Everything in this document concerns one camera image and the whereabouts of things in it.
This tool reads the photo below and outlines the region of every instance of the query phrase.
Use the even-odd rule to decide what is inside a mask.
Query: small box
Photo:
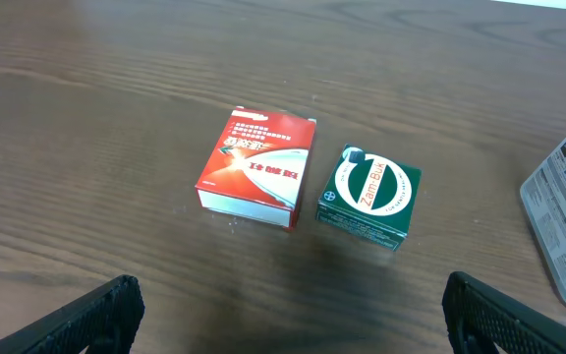
[[[237,107],[196,184],[203,207],[292,228],[315,120]]]
[[[349,145],[315,218],[396,251],[408,235],[421,170]]]

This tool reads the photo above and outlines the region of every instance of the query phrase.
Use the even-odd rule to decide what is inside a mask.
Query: box side
[[[285,208],[267,206],[239,198],[211,193],[202,189],[198,189],[198,197],[203,207],[214,211],[284,227],[292,226],[292,211]]]
[[[392,251],[396,251],[405,239],[390,230],[365,222],[354,214],[342,212],[342,210],[337,210],[321,202],[318,202],[315,218],[344,229],[358,237],[369,239]]]

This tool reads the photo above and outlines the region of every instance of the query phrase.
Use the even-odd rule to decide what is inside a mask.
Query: green box
[[[420,181],[418,168],[346,145],[315,218],[396,251],[408,235]]]

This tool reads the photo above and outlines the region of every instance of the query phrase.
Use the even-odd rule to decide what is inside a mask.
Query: wooden table
[[[199,206],[235,105],[318,121],[292,233]],[[518,197],[565,132],[566,11],[0,0],[0,338],[122,273],[135,353],[447,353],[453,270],[566,325]],[[395,255],[313,220],[345,143],[424,171]]]

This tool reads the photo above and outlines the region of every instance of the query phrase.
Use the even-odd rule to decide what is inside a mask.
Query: red box
[[[292,228],[315,120],[237,107],[196,184],[203,207]]]

